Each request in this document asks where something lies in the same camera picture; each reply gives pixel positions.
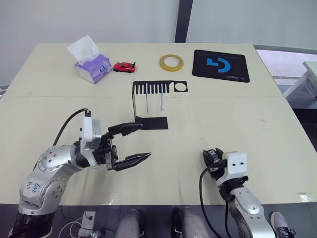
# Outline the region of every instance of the tape roll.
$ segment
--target tape roll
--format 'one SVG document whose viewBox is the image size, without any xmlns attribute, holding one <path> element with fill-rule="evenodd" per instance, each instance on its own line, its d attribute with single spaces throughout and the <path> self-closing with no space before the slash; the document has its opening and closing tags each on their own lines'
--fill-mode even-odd
<svg viewBox="0 0 317 238">
<path fill-rule="evenodd" d="M 172 58 L 176 58 L 179 60 L 179 64 L 175 67 L 171 67 L 171 66 L 168 66 L 164 63 L 164 59 L 168 58 L 168 57 L 172 57 Z M 184 61 L 181 57 L 177 56 L 177 55 L 165 55 L 165 56 L 162 56 L 159 60 L 159 64 L 160 66 L 162 67 L 162 69 L 165 69 L 167 71 L 170 71 L 170 72 L 175 72 L 175 71 L 178 71 L 180 70 L 183 65 L 184 65 Z"/>
</svg>

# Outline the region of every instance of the red toy car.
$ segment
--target red toy car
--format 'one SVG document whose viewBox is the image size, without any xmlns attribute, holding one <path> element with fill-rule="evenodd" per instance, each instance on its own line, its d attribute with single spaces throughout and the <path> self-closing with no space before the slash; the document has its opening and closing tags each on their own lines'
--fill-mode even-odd
<svg viewBox="0 0 317 238">
<path fill-rule="evenodd" d="M 115 72 L 127 72 L 127 73 L 133 73 L 135 71 L 135 62 L 134 63 L 116 63 L 113 66 L 113 71 Z"/>
</svg>

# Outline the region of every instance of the table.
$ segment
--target table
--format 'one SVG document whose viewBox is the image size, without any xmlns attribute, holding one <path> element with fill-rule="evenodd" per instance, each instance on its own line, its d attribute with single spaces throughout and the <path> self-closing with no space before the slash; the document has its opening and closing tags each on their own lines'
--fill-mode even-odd
<svg viewBox="0 0 317 238">
<path fill-rule="evenodd" d="M 135 61 L 138 68 L 111 72 L 96 85 L 76 75 L 67 45 L 38 44 L 0 100 L 0 178 L 8 181 L 0 203 L 18 203 L 23 178 L 75 110 L 89 108 L 103 132 L 133 121 L 135 80 L 186 80 L 189 93 L 164 98 L 169 130 L 115 137 L 119 158 L 152 152 L 146 161 L 121 172 L 102 167 L 74 174 L 62 205 L 199 204 L 202 150 L 213 147 L 247 153 L 245 185 L 262 203 L 297 203 L 305 195 L 316 201 L 316 152 L 252 45 L 97 44 L 111 63 Z M 250 83 L 192 76 L 195 49 L 245 55 Z M 162 70 L 158 61 L 165 54 L 181 56 L 183 69 Z M 81 120 L 70 122 L 60 144 L 78 140 Z M 203 187 L 206 204 L 223 204 L 210 177 Z"/>
</svg>

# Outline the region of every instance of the mouse pad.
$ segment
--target mouse pad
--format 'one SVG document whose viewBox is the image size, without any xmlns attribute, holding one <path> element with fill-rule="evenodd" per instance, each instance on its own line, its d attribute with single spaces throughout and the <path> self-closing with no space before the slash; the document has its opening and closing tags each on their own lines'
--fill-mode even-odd
<svg viewBox="0 0 317 238">
<path fill-rule="evenodd" d="M 193 75 L 244 83 L 250 82 L 245 56 L 222 52 L 195 50 Z"/>
</svg>

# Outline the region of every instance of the purple tissue box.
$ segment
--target purple tissue box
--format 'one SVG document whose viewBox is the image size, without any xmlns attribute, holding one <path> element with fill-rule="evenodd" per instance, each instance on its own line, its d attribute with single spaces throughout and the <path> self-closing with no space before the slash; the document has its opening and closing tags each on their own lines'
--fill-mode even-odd
<svg viewBox="0 0 317 238">
<path fill-rule="evenodd" d="M 98 55 L 93 61 L 86 61 L 83 65 L 74 64 L 78 75 L 91 83 L 97 83 L 112 70 L 109 58 Z"/>
</svg>

